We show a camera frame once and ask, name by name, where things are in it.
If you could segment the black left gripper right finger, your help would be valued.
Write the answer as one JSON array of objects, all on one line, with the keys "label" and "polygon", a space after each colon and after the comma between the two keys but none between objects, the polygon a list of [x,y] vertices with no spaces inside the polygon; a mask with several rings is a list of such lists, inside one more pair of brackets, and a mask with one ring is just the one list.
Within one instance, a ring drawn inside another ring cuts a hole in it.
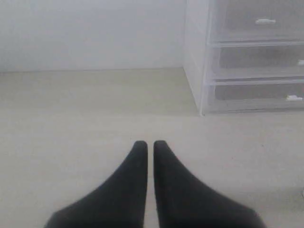
[{"label": "black left gripper right finger", "polygon": [[161,228],[263,228],[259,215],[196,178],[165,141],[153,145],[154,190]]}]

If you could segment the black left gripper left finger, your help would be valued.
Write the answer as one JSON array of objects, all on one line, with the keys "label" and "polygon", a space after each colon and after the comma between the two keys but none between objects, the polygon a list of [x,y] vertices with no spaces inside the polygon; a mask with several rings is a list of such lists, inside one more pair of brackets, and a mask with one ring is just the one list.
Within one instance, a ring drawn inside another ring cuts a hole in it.
[{"label": "black left gripper left finger", "polygon": [[142,228],[148,181],[148,146],[136,141],[117,170],[97,189],[55,212],[47,228]]}]

